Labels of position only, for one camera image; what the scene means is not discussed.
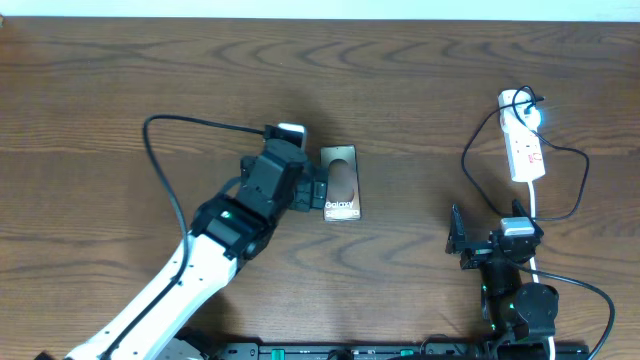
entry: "table surface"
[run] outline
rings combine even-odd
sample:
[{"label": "table surface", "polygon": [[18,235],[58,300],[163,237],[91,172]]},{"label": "table surface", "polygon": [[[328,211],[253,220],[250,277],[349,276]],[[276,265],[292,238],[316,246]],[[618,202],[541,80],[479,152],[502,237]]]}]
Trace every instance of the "table surface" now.
[{"label": "table surface", "polygon": [[[584,150],[591,174],[569,220],[542,224],[539,267],[611,295],[600,358],[640,352],[640,26],[9,18],[0,29],[0,358],[62,357],[164,265],[179,229],[145,155],[144,118],[191,115],[309,129],[309,153],[355,144],[363,219],[289,212],[268,248],[193,316],[205,333],[266,342],[419,342],[490,331],[480,276],[444,253],[451,205],[481,240],[498,226],[460,154],[507,88],[547,100],[540,128]],[[161,162],[191,215],[258,153],[250,134],[158,123]],[[545,149],[540,216],[573,205],[584,161]],[[503,209],[509,179],[495,121],[468,164]],[[596,294],[560,292],[557,338],[593,347]]]}]

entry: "white cable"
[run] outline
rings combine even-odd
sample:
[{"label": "white cable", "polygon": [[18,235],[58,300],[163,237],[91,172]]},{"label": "white cable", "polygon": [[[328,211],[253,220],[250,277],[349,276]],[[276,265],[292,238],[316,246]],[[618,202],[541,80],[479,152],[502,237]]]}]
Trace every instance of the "white cable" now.
[{"label": "white cable", "polygon": [[[532,218],[535,218],[536,217],[536,193],[533,188],[533,181],[528,181],[527,185],[529,186],[529,206],[530,206],[529,215]],[[538,270],[538,268],[536,267],[536,260],[534,257],[531,257],[531,259],[529,259],[529,267],[531,268],[531,270]],[[533,282],[535,283],[540,282],[540,279],[538,279],[538,275],[532,274],[531,276],[533,277]],[[553,336],[549,336],[548,339],[549,339],[549,360],[556,360],[556,342],[554,341]]]},{"label": "white cable", "polygon": [[[533,181],[527,181],[527,185],[529,185],[529,206],[531,207],[531,210],[529,211],[529,216],[531,216],[532,218],[535,218],[536,217],[536,192],[533,188]],[[531,257],[531,259],[529,259],[529,266],[531,267],[531,270],[538,270],[538,268],[536,267],[535,258]],[[533,277],[534,283],[540,282],[540,279],[538,279],[538,275],[532,274],[531,277]]]}]

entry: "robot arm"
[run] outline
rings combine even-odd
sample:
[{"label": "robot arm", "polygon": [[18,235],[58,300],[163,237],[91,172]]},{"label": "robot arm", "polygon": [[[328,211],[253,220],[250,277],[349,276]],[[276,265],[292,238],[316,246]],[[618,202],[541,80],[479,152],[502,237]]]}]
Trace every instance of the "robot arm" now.
[{"label": "robot arm", "polygon": [[523,284],[519,270],[510,265],[525,263],[535,256],[544,232],[517,200],[513,201],[512,210],[513,217],[502,219],[500,229],[492,231],[489,240],[469,241],[454,205],[445,251],[460,254],[461,269],[480,270],[483,318],[491,321],[494,331],[483,344],[490,358],[497,359],[499,352],[505,351],[535,358],[531,352],[539,347],[544,348],[544,358],[548,358],[547,339],[556,332],[558,292],[549,285]]},{"label": "robot arm", "polygon": [[[207,235],[189,236],[192,249],[189,267],[153,309],[131,330],[113,352],[112,359],[154,359],[193,313],[213,294],[224,288],[237,272],[237,259],[229,260],[225,248]],[[178,271],[183,245],[169,262],[122,312],[107,326],[76,347],[67,357],[98,359],[115,338],[144,309]]]},{"label": "robot arm", "polygon": [[[224,288],[269,243],[288,208],[322,208],[327,172],[311,165],[299,137],[267,127],[265,148],[241,162],[235,197],[224,192],[200,206],[189,233],[189,263],[180,281],[127,334],[111,359],[153,359],[193,313]],[[73,349],[68,359],[99,359],[120,333],[171,281],[183,243],[160,273],[107,326]]]}]

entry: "white power strip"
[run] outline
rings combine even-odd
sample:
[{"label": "white power strip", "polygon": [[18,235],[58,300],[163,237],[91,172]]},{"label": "white power strip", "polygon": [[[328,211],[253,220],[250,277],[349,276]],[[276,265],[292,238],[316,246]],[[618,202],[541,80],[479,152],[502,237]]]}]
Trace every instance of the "white power strip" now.
[{"label": "white power strip", "polygon": [[[498,96],[500,107],[511,105],[516,90],[505,90]],[[516,103],[531,99],[531,96],[521,91],[518,93]],[[529,113],[525,109],[529,103],[516,105],[518,115],[527,124],[522,125],[515,116],[513,107],[500,110],[500,126],[504,132],[504,141],[507,145],[509,158],[509,170],[511,180],[515,182],[530,182],[545,174],[544,161],[540,140],[530,130],[537,131],[540,126],[541,116],[538,109],[531,107]]]}]

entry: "black cable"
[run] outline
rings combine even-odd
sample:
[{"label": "black cable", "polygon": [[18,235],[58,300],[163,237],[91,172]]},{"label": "black cable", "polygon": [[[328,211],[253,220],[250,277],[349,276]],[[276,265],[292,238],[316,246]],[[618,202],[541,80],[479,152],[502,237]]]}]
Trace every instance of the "black cable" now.
[{"label": "black cable", "polygon": [[180,225],[180,232],[182,233],[182,244],[183,244],[182,245],[183,246],[182,262],[180,263],[180,268],[178,269],[178,272],[171,278],[171,281],[169,281],[169,284],[140,312],[140,314],[138,314],[138,316],[136,316],[129,323],[129,325],[127,325],[126,328],[124,328],[124,330],[122,330],[120,335],[118,335],[118,337],[116,337],[116,339],[111,343],[111,345],[109,345],[107,350],[104,353],[102,353],[102,355],[100,356],[100,359],[102,360],[110,359],[111,354],[118,348],[118,346],[120,345],[120,342],[122,342],[122,340],[129,334],[129,332],[131,332],[131,330],[133,330],[133,328],[149,313],[149,311],[151,311],[151,309],[153,309],[153,307],[156,306],[156,304],[158,304],[158,302],[160,302],[160,300],[162,300],[162,298],[177,283],[180,282],[180,278],[182,277],[182,274],[187,268],[187,265],[188,265],[187,263],[189,261],[189,241],[188,241],[187,221],[184,218],[182,207],[178,202],[178,197],[173,191],[173,188],[171,187],[171,185],[169,184],[169,180],[167,179],[167,176],[162,171],[162,168],[160,167],[160,163],[158,162],[158,159],[153,153],[151,142],[149,141],[149,124],[151,124],[151,122],[156,119],[178,120],[178,121],[217,127],[221,129],[244,131],[244,132],[258,134],[258,135],[264,134],[264,131],[262,130],[252,129],[252,128],[243,127],[243,126],[221,124],[213,121],[201,120],[201,119],[191,118],[187,116],[179,116],[179,115],[164,115],[164,114],[152,115],[145,120],[144,126],[142,127],[142,139],[144,140],[144,147],[147,150],[147,155],[149,156],[151,165],[153,166],[153,169],[156,171],[156,175],[158,175],[158,179],[160,179],[162,186],[164,187],[164,189],[167,191],[167,194],[169,195],[169,201],[171,202],[171,206],[173,207],[173,210],[176,213],[176,217],[178,218],[178,223]]},{"label": "black cable", "polygon": [[[516,110],[516,105],[515,105],[516,96],[518,96],[518,94],[525,88],[528,88],[529,91],[531,92],[531,96],[535,97],[535,93],[533,92],[533,89],[531,89],[530,86],[525,85],[525,86],[522,86],[520,89],[518,89],[516,93],[513,95],[513,99],[511,100],[511,105],[513,106],[513,113],[516,115],[516,119],[518,119],[518,121],[520,121],[522,125],[524,125],[527,129],[529,129],[527,125],[524,123],[524,121],[522,120],[522,118],[520,118],[520,114],[518,114],[518,111]],[[531,130],[531,129],[529,129],[529,131],[531,131],[531,133],[537,136],[538,139],[540,139],[540,141],[542,141],[545,145],[553,149],[576,153],[584,157],[584,161],[585,161],[584,175],[582,176],[582,183],[580,184],[580,190],[578,191],[578,199],[576,200],[576,204],[573,206],[573,209],[571,209],[571,211],[569,211],[569,213],[564,216],[559,216],[554,218],[540,218],[540,217],[534,218],[534,220],[537,220],[537,221],[556,221],[556,220],[568,219],[573,214],[575,214],[575,212],[578,210],[578,207],[580,206],[580,202],[582,201],[582,195],[584,194],[584,187],[587,184],[587,177],[589,176],[589,163],[590,163],[589,156],[578,149],[554,145],[551,142],[549,142],[547,139],[545,139],[542,135],[540,135],[537,131]]]},{"label": "black cable", "polygon": [[[527,101],[522,101],[522,102],[516,103],[515,101],[516,101],[517,95],[524,89],[528,89],[529,92],[531,93],[531,100],[527,100]],[[465,158],[467,156],[467,152],[469,151],[469,148],[473,144],[473,141],[476,139],[476,137],[478,136],[478,134],[480,133],[480,131],[482,130],[484,125],[487,123],[487,121],[493,115],[495,115],[496,113],[500,112],[500,110],[506,109],[506,108],[510,108],[510,107],[513,108],[513,113],[515,114],[515,116],[518,119],[518,121],[520,121],[520,123],[522,123],[525,127],[527,127],[525,122],[522,120],[522,118],[520,118],[520,115],[518,114],[516,106],[530,103],[530,105],[525,110],[525,111],[527,111],[529,108],[531,108],[532,106],[535,106],[540,101],[544,101],[544,97],[536,97],[535,92],[533,91],[533,89],[529,85],[524,85],[524,86],[520,87],[516,91],[515,95],[513,96],[513,99],[511,100],[511,104],[500,106],[497,109],[495,109],[494,111],[492,111],[489,115],[487,115],[487,117],[482,121],[482,123],[480,123],[480,126],[473,133],[473,135],[471,136],[471,139],[469,140],[467,145],[464,147],[464,151],[462,152],[462,157],[460,158],[460,163],[462,165],[462,172],[464,172],[464,174],[467,176],[469,181],[471,181],[471,184],[476,188],[476,190],[478,190],[478,192],[480,193],[480,195],[482,196],[484,201],[487,203],[489,208],[491,208],[491,210],[494,213],[496,213],[498,216],[510,217],[511,214],[503,213],[500,210],[498,210],[498,208],[493,204],[491,199],[489,199],[487,194],[484,192],[484,190],[482,190],[480,185],[473,179],[473,177],[471,176],[471,174],[467,170],[467,168],[465,166],[465,163],[464,163]],[[549,142],[547,139],[545,139],[542,135],[540,135],[537,131],[534,131],[534,130],[531,130],[531,129],[529,129],[529,131],[531,131],[535,136],[537,136],[538,139],[540,139],[540,141],[542,141],[542,143],[544,143],[545,145],[547,145],[547,146],[549,146],[549,147],[551,147],[551,148],[553,148],[555,150],[562,150],[562,151],[569,151],[569,152],[576,153],[578,155],[581,155],[585,159],[585,171],[584,171],[584,175],[582,177],[582,183],[580,184],[580,190],[578,191],[578,199],[576,200],[576,203],[573,206],[573,209],[571,209],[571,211],[568,214],[563,215],[563,216],[559,216],[559,217],[551,217],[551,218],[536,217],[536,218],[533,218],[533,220],[537,220],[537,221],[556,221],[556,220],[567,219],[567,218],[573,216],[573,214],[575,214],[575,212],[578,210],[578,207],[580,206],[580,203],[582,201],[582,196],[584,194],[584,188],[585,188],[585,185],[587,183],[587,177],[589,176],[589,165],[590,165],[589,156],[587,156],[587,154],[585,154],[584,152],[582,152],[582,151],[580,151],[578,149],[554,145],[551,142]]]},{"label": "black cable", "polygon": [[591,290],[591,291],[595,292],[596,294],[602,296],[602,298],[609,305],[609,321],[607,321],[607,327],[604,329],[604,332],[602,333],[602,336],[600,337],[600,340],[598,341],[596,346],[593,348],[593,350],[591,350],[591,352],[589,353],[589,356],[587,357],[587,360],[592,360],[596,356],[596,354],[598,354],[600,349],[602,349],[602,346],[604,345],[605,341],[607,341],[607,338],[609,337],[609,334],[611,333],[611,330],[613,330],[613,323],[616,321],[616,307],[613,304],[613,300],[611,300],[609,295],[607,295],[607,293],[605,293],[604,291],[598,289],[597,287],[595,287],[595,286],[593,286],[591,284],[587,284],[586,282],[583,282],[583,281],[580,281],[580,280],[575,280],[575,279],[572,279],[572,278],[568,278],[568,277],[564,277],[564,276],[560,276],[560,275],[556,275],[556,274],[551,274],[551,273],[547,273],[547,272],[540,271],[540,270],[528,269],[528,268],[516,263],[515,261],[511,260],[502,251],[502,247],[501,246],[498,246],[497,248],[502,253],[502,255],[504,255],[507,263],[511,267],[513,267],[515,269],[518,269],[520,271],[524,271],[524,272],[529,273],[529,274],[535,274],[535,275],[538,275],[538,276],[543,276],[543,277],[546,277],[546,278],[549,278],[549,279],[564,281],[564,282],[572,284],[572,285],[578,285],[578,286],[581,286],[581,287],[583,287],[585,289]]}]

